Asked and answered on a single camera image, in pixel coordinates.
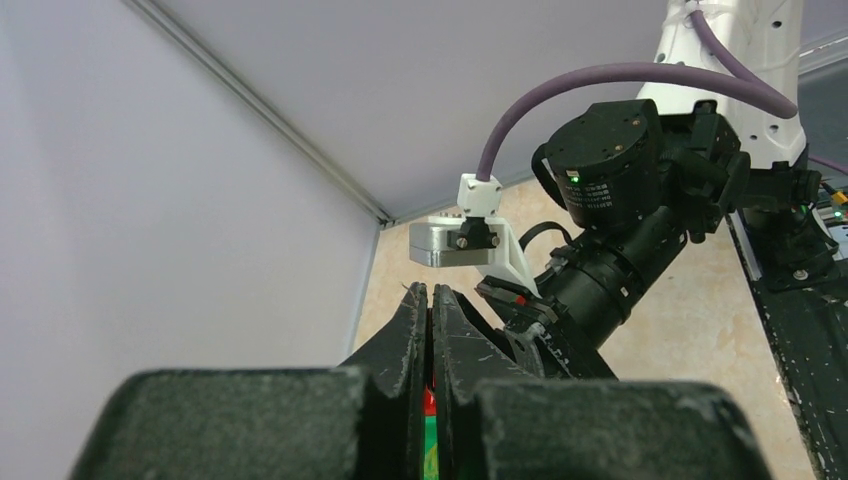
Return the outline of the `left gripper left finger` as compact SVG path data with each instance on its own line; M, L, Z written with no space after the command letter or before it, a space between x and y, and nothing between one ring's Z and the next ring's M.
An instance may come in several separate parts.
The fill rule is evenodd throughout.
M149 370L111 396L74 479L419 479L428 300L340 365Z

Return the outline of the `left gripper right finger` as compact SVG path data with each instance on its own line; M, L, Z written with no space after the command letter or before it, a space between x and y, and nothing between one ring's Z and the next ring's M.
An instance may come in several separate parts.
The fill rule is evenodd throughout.
M748 420L703 382L621 380L583 332L520 306L498 335L461 294L432 309L445 479L768 479Z

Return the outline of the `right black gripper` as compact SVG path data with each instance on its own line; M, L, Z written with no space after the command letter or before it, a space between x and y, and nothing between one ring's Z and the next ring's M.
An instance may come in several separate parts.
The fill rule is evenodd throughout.
M686 243L672 210L660 207L627 230L588 230L553 250L536 293L492 276L476 291L503 321L513 359L531 375L614 379L600 347Z

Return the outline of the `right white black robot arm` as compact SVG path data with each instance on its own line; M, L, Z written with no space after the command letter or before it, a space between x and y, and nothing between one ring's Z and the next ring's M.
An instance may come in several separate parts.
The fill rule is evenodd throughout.
M672 1L654 60L581 68L520 97L462 177L455 245L493 251L478 294L503 320L499 343L523 370L608 378L600 346L688 244L729 215L751 217L770 257L816 229L821 176L808 167L797 105L798 1ZM531 168L581 232L529 272L528 236L497 214L507 134L532 109L582 87L634 82L537 147Z

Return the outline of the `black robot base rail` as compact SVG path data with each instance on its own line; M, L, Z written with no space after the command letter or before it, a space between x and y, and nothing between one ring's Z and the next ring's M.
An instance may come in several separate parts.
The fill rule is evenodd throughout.
M726 218L812 468L847 476L847 221L829 198Z

